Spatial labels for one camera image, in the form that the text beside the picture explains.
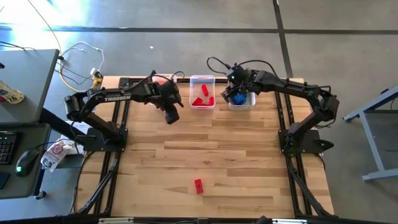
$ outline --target computer mouse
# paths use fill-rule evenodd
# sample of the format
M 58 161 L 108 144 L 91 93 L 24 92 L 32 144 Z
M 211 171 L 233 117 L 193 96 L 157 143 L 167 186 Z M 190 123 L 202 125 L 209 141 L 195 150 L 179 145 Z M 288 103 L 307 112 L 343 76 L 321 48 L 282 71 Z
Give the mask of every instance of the computer mouse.
M 39 151 L 37 149 L 28 149 L 22 153 L 15 167 L 17 176 L 26 177 L 29 175 L 38 155 Z

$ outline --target red blocks in container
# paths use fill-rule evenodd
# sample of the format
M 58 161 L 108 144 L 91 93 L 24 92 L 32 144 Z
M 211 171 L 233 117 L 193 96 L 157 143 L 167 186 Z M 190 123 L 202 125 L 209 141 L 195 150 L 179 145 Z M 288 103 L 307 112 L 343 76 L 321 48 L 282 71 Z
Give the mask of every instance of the red blocks in container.
M 209 98 L 209 106 L 213 106 L 214 105 L 214 96 Z
M 202 92 L 203 92 L 203 94 L 204 94 L 205 96 L 208 96 L 208 95 L 209 95 L 209 91 L 207 90 L 207 87 L 206 87 L 205 84 L 202 84 L 202 85 L 201 85 L 201 90 L 202 90 Z
M 200 97 L 195 99 L 195 101 L 192 103 L 193 106 L 201 106 L 202 104 L 203 104 L 203 99 L 201 99 Z
M 195 187 L 197 189 L 197 194 L 202 194 L 203 193 L 203 186 L 201 184 L 201 179 L 195 180 Z

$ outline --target white cable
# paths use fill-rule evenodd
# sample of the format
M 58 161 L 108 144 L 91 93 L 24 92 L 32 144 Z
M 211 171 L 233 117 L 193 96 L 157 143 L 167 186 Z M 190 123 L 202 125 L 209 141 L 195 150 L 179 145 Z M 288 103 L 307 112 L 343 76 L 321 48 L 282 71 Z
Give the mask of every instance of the white cable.
M 81 41 L 81 42 L 77 42 L 77 43 L 75 43 L 75 44 L 72 44 L 69 48 L 66 49 L 66 51 L 63 52 L 63 54 L 61 54 L 61 56 L 63 56 L 68 50 L 71 50 L 71 49 L 76 49 L 76 50 L 79 50 L 79 51 L 83 51 L 83 52 L 84 52 L 84 49 L 78 49 L 78 48 L 74 47 L 74 46 L 76 46 L 76 45 L 78 45 L 78 44 L 85 44 L 85 45 L 91 47 L 92 49 L 95 49 L 95 50 L 101 52 L 101 54 L 102 54 L 102 61 L 101 61 L 100 65 L 99 65 L 99 67 L 98 67 L 98 71 L 100 71 L 100 70 L 101 70 L 101 67 L 102 67 L 102 64 L 103 64 L 104 61 L 105 61 L 104 50 L 103 50 L 103 49 L 100 49 L 100 48 L 97 48 L 97 47 L 94 47 L 94 46 L 92 46 L 92 45 L 90 45 L 90 44 L 88 44 L 88 43 L 86 43 L 86 42 Z

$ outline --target plastic container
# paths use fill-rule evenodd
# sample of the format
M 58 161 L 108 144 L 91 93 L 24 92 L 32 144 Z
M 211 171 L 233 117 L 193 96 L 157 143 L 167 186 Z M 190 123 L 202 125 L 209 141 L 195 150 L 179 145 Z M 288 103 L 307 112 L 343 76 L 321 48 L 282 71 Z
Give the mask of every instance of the plastic container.
M 231 111 L 250 111 L 251 108 L 256 105 L 256 94 L 252 92 L 248 92 L 246 98 L 246 102 L 243 105 L 233 105 L 232 103 L 228 103 L 229 109 Z
M 202 84 L 205 84 L 209 92 L 208 96 L 203 94 L 201 89 Z M 215 98 L 216 78 L 213 75 L 193 75 L 190 78 L 189 86 L 189 105 L 193 109 L 212 110 L 216 106 Z M 211 106 L 193 106 L 192 103 L 200 97 L 203 103 L 209 103 L 210 97 L 214 98 L 214 104 Z

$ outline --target keyboard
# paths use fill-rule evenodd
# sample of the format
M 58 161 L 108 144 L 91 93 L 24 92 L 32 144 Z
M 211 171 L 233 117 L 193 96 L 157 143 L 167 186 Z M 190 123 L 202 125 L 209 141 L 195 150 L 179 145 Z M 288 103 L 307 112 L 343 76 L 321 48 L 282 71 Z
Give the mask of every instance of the keyboard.
M 12 131 L 0 131 L 0 165 L 12 162 L 16 151 L 17 133 Z

